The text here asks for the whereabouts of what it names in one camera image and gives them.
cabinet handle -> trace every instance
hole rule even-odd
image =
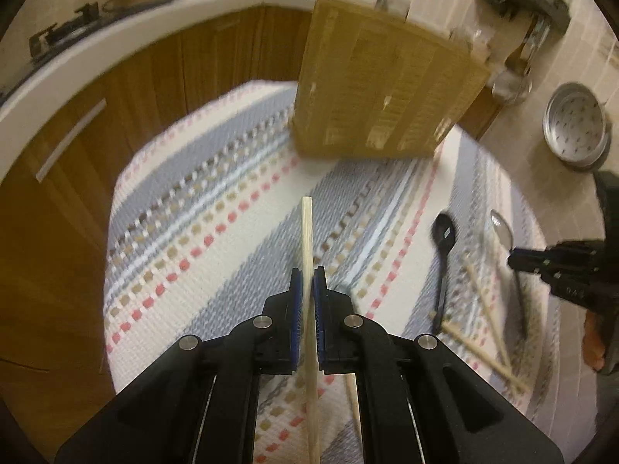
[[[41,169],[38,170],[36,174],[36,180],[41,183],[47,173],[50,171],[52,165],[56,163],[60,156],[64,153],[72,141],[77,137],[77,135],[84,130],[84,128],[94,120],[94,118],[100,114],[103,109],[107,106],[107,102],[105,98],[95,104],[89,111],[86,113],[81,119],[77,121],[77,123],[73,126],[73,128],[67,133],[67,135],[58,143],[57,147],[54,148],[54,151],[51,152],[51,155],[47,157],[47,160],[41,166]]]

cabinet door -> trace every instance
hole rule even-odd
[[[101,368],[106,232],[131,155],[97,80],[0,186],[0,393],[49,459],[113,395]]]
[[[310,22],[311,12],[265,7],[258,78],[299,80]]]
[[[132,55],[103,82],[107,104],[136,153],[187,114],[180,35]]]
[[[241,10],[181,33],[189,112],[251,79],[259,12]]]
[[[458,125],[478,140],[494,122],[502,105],[492,96],[492,90],[484,87],[469,106]]]

kitchen utensil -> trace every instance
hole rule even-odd
[[[514,52],[508,55],[507,59],[505,60],[505,67],[513,71],[516,75],[519,75],[520,77],[523,77],[526,74],[528,68],[528,61],[521,57],[522,51],[524,51],[524,46],[528,43],[528,40],[533,33],[533,30],[537,26],[538,20],[539,15],[535,15],[533,19],[531,19],[531,24],[528,27],[527,33],[524,35],[522,43],[514,50]]]
[[[492,356],[490,356],[486,351],[479,347],[479,345],[473,342],[468,336],[465,336],[465,334],[462,333],[462,331],[460,330],[460,328],[457,327],[457,325],[445,320],[441,323],[441,328],[445,333],[451,335],[462,345],[464,345],[470,352],[472,352],[479,359],[484,361],[505,380],[509,381],[519,389],[522,389],[524,392],[531,392],[531,387],[526,382],[516,377],[509,368],[499,363],[496,359],[492,358]]]
[[[463,258],[464,267],[469,274],[469,279],[473,284],[475,292],[479,295],[479,300],[482,303],[482,309],[484,310],[484,314],[486,315],[486,321],[488,321],[488,325],[490,325],[490,331],[492,332],[492,338],[494,338],[494,343],[496,344],[496,349],[503,360],[503,364],[511,371],[511,360],[510,355],[507,352],[507,345],[505,344],[505,340],[501,336],[501,332],[499,331],[498,324],[494,320],[492,316],[492,312],[490,312],[490,299],[488,298],[488,290],[482,289],[479,283],[479,277],[477,275],[477,270],[472,263],[468,260],[468,257]]]
[[[520,77],[511,70],[505,70],[498,74],[492,84],[492,97],[501,104],[520,104],[527,99],[532,86],[529,77]]]
[[[313,296],[311,296],[314,274],[312,200],[310,196],[301,199],[301,266],[303,268],[303,343],[305,360],[303,373],[307,389],[306,414],[307,438],[310,464],[320,464],[320,421],[318,420],[318,353],[317,334],[311,328],[317,321]]]
[[[352,295],[352,287],[346,283],[338,283],[337,285],[335,285],[334,289],[339,293]],[[355,300],[351,299],[351,304],[355,313],[358,314],[359,309]],[[358,437],[361,437],[361,415],[359,412],[359,396],[357,393],[357,382],[355,380],[355,374],[346,373],[344,375],[344,379],[346,381],[346,395],[348,397],[349,403],[351,404],[352,418],[355,421],[355,431],[357,431]]]
[[[544,137],[559,159],[578,168],[598,163],[610,145],[609,122],[595,94],[578,82],[560,85],[544,113]]]
[[[505,218],[501,216],[501,214],[496,210],[490,211],[490,221],[492,222],[492,226],[494,228],[494,233],[499,238],[499,242],[501,245],[508,251],[512,252],[514,248],[514,234],[511,231],[511,228]],[[526,315],[526,304],[524,301],[524,293],[522,293],[522,284],[520,282],[520,274],[517,271],[514,272],[514,279],[516,282],[516,294],[518,295],[518,304],[520,305],[520,313],[521,313],[521,330],[522,336],[527,338],[528,334],[528,319]]]
[[[432,333],[441,331],[441,321],[445,312],[445,295],[447,293],[448,255],[456,243],[456,226],[450,215],[439,213],[432,225],[432,240],[439,257],[438,288],[436,291],[436,315],[432,322]]]

kitchen counter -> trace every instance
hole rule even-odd
[[[259,5],[312,10],[315,1],[173,0],[94,30],[41,67],[27,72],[29,78],[0,107],[0,181],[59,108],[134,52],[179,30],[238,10]],[[368,0],[355,1],[372,4]]]

metal colander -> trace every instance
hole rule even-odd
[[[546,106],[544,137],[559,159],[575,167],[589,167],[610,144],[604,108],[586,86],[564,83]]]

